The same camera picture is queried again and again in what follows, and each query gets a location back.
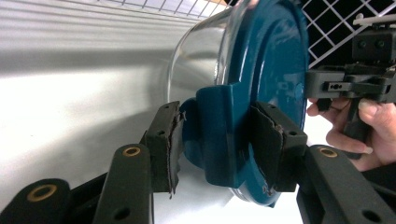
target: black handle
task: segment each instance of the black handle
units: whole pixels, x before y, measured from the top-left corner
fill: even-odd
[[[352,99],[349,113],[347,115],[346,127],[344,134],[350,138],[365,142],[367,135],[370,132],[370,126],[364,123],[359,117],[359,101],[361,98]],[[346,152],[348,158],[358,160],[361,158],[360,153]]]

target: blue lid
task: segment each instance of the blue lid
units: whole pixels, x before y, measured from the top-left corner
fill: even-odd
[[[265,190],[248,143],[248,111],[256,101],[267,102],[303,128],[304,16],[289,0],[251,0],[234,9],[229,25],[219,54],[224,84],[198,90],[182,106],[188,113],[186,157],[205,170],[209,183],[239,188],[253,202],[274,205],[279,194]]]

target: human hand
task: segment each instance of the human hand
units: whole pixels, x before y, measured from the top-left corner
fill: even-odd
[[[360,171],[366,171],[396,162],[396,106],[395,104],[379,104],[362,99],[359,103],[361,120],[373,129],[369,132],[365,143],[349,138],[343,134],[347,124],[350,100],[337,98],[332,100],[329,111],[318,111],[318,99],[309,99],[313,104],[306,110],[308,116],[321,115],[332,123],[327,133],[327,142],[338,149],[363,153],[359,160],[351,162]]]

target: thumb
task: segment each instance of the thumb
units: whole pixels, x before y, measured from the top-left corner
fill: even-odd
[[[396,140],[396,106],[395,104],[378,104],[375,101],[361,99],[359,116],[387,141]]]

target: wire rack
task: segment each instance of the wire rack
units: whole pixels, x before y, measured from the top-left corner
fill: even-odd
[[[100,0],[112,4],[163,12],[179,17],[203,20],[213,16],[237,0]],[[352,24],[358,14],[381,17],[394,13],[394,0],[303,0],[304,14],[310,36],[310,64],[314,67],[344,46],[366,26]]]

